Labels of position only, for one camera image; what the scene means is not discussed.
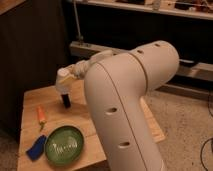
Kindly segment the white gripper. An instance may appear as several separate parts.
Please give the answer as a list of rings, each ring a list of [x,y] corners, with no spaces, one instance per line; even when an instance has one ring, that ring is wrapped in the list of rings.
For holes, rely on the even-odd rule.
[[[74,65],[73,74],[78,79],[83,79],[89,68],[90,68],[90,63],[88,61],[86,60],[79,61]]]

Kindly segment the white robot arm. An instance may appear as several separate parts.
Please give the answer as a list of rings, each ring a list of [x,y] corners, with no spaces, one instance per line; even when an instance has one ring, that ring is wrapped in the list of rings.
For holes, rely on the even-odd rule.
[[[111,171],[165,171],[140,99],[168,82],[178,67],[178,52],[166,41],[117,55],[100,52],[75,64]]]

